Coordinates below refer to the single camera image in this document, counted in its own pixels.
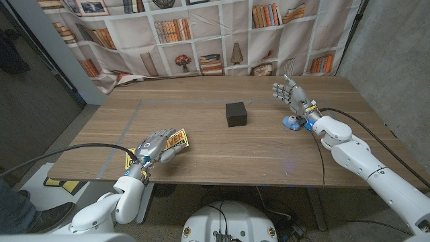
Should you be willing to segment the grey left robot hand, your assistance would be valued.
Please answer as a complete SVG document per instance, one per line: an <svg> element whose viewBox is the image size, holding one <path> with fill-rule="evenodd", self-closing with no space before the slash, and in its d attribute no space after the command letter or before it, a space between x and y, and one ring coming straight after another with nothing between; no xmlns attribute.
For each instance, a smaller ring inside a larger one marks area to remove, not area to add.
<svg viewBox="0 0 430 242"><path fill-rule="evenodd" d="M130 164L124 175L145 182L149 177L149 169L155 163L170 162L178 152L186 147L186 144L182 143L165 150L167 141L175 132L176 129L172 128L158 130L143 140L135 150L137 160Z"/></svg>

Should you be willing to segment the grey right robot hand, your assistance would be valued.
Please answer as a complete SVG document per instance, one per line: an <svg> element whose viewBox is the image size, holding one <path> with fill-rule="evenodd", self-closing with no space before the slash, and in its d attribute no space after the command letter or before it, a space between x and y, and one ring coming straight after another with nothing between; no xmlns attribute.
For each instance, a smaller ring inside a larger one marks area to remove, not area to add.
<svg viewBox="0 0 430 242"><path fill-rule="evenodd" d="M284 79L287 82L286 84L273 84L273 96L289 105L291 111L297 116L314 124L321 118L316 102L306 95L305 91L296 84L293 78L284 74Z"/></svg>

